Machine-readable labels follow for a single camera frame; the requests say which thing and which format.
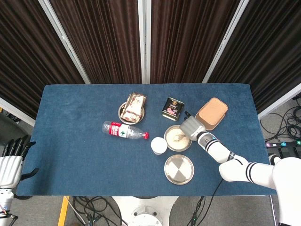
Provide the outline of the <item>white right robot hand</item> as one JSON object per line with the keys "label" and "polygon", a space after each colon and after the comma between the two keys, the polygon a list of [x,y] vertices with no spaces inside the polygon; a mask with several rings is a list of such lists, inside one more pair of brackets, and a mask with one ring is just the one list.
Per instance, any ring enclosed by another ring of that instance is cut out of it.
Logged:
{"label": "white right robot hand", "polygon": [[206,131],[205,126],[192,116],[189,112],[184,112],[186,117],[180,125],[182,132],[192,141],[197,141],[199,134]]}

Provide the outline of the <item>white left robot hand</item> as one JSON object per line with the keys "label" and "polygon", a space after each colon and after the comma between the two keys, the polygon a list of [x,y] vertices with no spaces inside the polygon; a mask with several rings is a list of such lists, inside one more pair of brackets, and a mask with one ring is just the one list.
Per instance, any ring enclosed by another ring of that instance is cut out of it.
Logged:
{"label": "white left robot hand", "polygon": [[20,181],[35,176],[39,168],[30,173],[22,174],[25,158],[32,146],[29,136],[9,140],[4,146],[0,157],[0,187],[1,189],[13,189]]}

